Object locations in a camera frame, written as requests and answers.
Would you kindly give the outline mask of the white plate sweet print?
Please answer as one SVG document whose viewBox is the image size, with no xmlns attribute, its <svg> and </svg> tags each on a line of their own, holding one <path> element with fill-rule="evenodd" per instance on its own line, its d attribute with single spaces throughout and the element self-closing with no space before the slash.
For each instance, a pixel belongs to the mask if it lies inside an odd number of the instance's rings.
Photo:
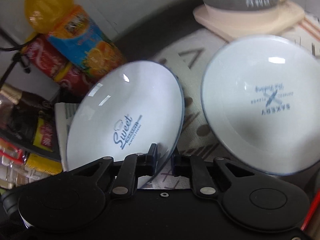
<svg viewBox="0 0 320 240">
<path fill-rule="evenodd" d="M 183 118 L 183 90 L 170 69 L 152 61 L 124 64 L 100 79 L 76 110 L 65 169 L 102 157 L 122 161 L 156 144 L 156 172 L 161 172 L 176 148 Z"/>
</svg>

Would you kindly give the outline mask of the white plate bakery print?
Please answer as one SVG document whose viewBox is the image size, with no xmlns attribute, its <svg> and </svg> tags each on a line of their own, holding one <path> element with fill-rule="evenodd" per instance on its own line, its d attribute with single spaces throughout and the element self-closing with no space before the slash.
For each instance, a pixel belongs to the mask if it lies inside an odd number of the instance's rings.
<svg viewBox="0 0 320 240">
<path fill-rule="evenodd" d="M 236 159 L 286 176 L 319 162 L 319 62 L 273 35 L 220 48 L 201 83 L 211 130 Z"/>
</svg>

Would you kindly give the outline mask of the dark sauce bottle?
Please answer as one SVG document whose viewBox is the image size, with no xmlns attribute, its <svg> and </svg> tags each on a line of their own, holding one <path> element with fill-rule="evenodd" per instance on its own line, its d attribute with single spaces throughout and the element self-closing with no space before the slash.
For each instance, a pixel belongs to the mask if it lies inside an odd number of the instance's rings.
<svg viewBox="0 0 320 240">
<path fill-rule="evenodd" d="M 7 83 L 1 86 L 1 161 L 49 175 L 62 172 L 54 106 Z"/>
</svg>

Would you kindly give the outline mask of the patterned woven table mat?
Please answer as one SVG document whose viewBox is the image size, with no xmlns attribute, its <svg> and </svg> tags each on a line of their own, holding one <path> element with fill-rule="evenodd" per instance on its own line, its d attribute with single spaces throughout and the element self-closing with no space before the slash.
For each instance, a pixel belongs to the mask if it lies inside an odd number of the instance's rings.
<svg viewBox="0 0 320 240">
<path fill-rule="evenodd" d="M 300 24 L 284 31 L 280 36 L 287 38 L 299 47 L 304 47 L 319 61 L 319 17 L 306 12 Z M 185 116 L 182 133 L 177 144 L 181 154 L 192 154 L 205 161 L 212 161 L 217 156 L 231 155 L 217 142 L 207 125 L 201 108 L 200 85 L 205 66 L 227 42 L 204 28 L 198 28 L 160 51 L 153 59 L 173 70 L 182 84 L 185 100 Z M 66 171 L 67 137 L 71 122 L 79 104 L 57 103 L 56 129 L 63 170 Z M 186 189 L 187 179 L 173 178 L 171 165 L 166 164 L 155 179 L 146 186 L 148 178 L 139 179 L 139 186 L 151 189 Z"/>
</svg>

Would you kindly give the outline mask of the red soda can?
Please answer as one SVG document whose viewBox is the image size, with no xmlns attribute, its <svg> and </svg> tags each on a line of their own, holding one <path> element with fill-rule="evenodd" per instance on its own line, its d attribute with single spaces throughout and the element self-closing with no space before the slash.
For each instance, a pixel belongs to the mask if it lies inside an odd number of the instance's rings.
<svg viewBox="0 0 320 240">
<path fill-rule="evenodd" d="M 22 49 L 22 53 L 35 67 L 73 94 L 87 94 L 93 86 L 92 80 L 52 46 L 43 34 L 37 36 L 33 32 L 27 40 L 33 41 Z"/>
</svg>

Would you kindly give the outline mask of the cream kettle heating base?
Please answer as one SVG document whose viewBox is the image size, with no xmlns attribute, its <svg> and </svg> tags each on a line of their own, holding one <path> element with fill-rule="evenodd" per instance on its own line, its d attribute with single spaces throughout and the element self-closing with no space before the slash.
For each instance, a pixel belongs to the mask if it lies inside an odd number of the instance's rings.
<svg viewBox="0 0 320 240">
<path fill-rule="evenodd" d="M 223 38 L 236 40 L 248 35 L 279 35 L 301 22 L 305 17 L 302 7 L 291 1 L 261 11 L 228 11 L 201 5 L 193 10 L 199 24 Z"/>
</svg>

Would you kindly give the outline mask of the orange juice bottle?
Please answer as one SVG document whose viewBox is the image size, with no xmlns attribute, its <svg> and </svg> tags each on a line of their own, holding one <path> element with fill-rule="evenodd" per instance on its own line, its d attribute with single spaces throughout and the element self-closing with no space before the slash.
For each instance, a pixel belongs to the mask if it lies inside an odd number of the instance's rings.
<svg viewBox="0 0 320 240">
<path fill-rule="evenodd" d="M 24 0 L 24 14 L 37 33 L 93 79 L 125 62 L 120 50 L 74 0 Z"/>
</svg>

